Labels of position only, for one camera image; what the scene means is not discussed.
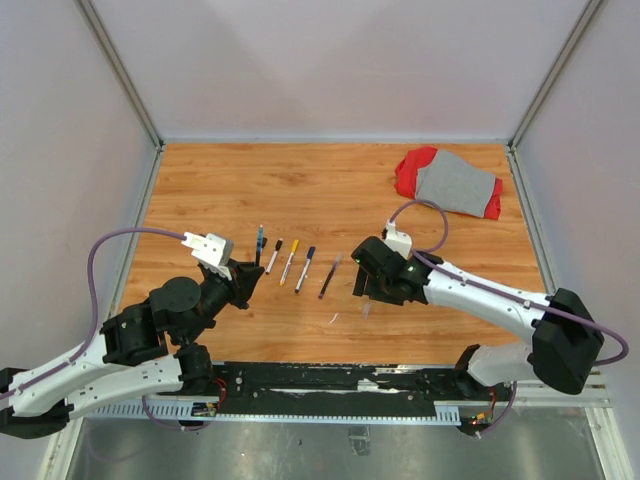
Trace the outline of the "white whiteboard marker pen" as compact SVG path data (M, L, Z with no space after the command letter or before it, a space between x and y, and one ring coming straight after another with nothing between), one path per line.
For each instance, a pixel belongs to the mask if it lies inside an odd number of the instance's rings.
M274 265L276 263L276 260L278 258L279 252L280 252L280 250L282 248L282 245L283 245L283 238L279 238L275 243L274 250L272 252L272 255L271 255L271 257L269 259L269 262L267 264L267 267L265 269L265 274L266 275L269 275L272 272L273 267L274 267Z

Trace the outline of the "purple marker pen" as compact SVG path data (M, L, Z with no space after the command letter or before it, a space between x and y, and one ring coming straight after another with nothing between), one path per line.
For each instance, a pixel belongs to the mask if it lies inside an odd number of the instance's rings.
M321 290L320 290L320 292L318 294L318 299L323 299L325 297L326 291L327 291L327 289L329 287L329 284L330 284L333 276L335 275L336 270L338 269L338 267L339 267L339 265L340 265L340 263L342 261L342 258L343 258L343 254L342 253L338 253L336 258L334 259L334 261L333 261L333 263L331 265L331 268L330 268L330 270L329 270L329 272L328 272L328 274L326 276L326 279L325 279L325 281L324 281L324 283L323 283L323 285L321 287Z

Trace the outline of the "white marker yellow end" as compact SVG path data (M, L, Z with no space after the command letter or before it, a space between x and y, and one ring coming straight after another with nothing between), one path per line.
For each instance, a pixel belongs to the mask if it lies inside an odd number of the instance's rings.
M285 263L285 267L284 270L282 272L282 275L280 277L280 281L279 281L279 286L284 286L287 280L287 277L289 275L289 272L291 270L294 258L295 258L295 254L298 250L299 247L299 239L294 239L292 245L291 245L291 249L289 252L289 255L287 257L286 263Z

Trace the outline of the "white blue marker pen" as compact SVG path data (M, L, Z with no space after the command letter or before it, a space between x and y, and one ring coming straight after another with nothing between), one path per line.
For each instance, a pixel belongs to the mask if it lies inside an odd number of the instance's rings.
M316 247L315 246L310 246L308 251L307 251L303 268L301 270L301 273L300 273L299 278L298 278L298 280L296 282L296 285L295 285L295 289L294 289L294 293L295 294L299 294L301 289L302 289L304 281L305 281L305 279L306 279L306 277L308 275L308 271L309 271L313 256L315 254L315 251L316 251Z

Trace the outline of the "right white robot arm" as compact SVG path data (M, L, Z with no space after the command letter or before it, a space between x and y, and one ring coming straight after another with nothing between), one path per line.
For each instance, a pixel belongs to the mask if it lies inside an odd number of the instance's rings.
M518 290L459 269L441 257L408 256L370 236L351 254L366 278L372 300L448 307L501 327L518 342L474 345L459 359L455 392L474 400L502 382L538 379L568 395L582 392L604 344L604 336L581 298L560 288L554 294Z

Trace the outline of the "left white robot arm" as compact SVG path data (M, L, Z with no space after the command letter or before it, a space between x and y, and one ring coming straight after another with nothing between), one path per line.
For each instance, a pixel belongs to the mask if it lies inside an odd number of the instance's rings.
M230 263L228 275L202 271L202 281L174 277L147 299L105 321L88 347L37 369L5 368L1 432L37 439L113 403L152 394L207 393L216 377L197 338L228 305L245 310L264 269Z

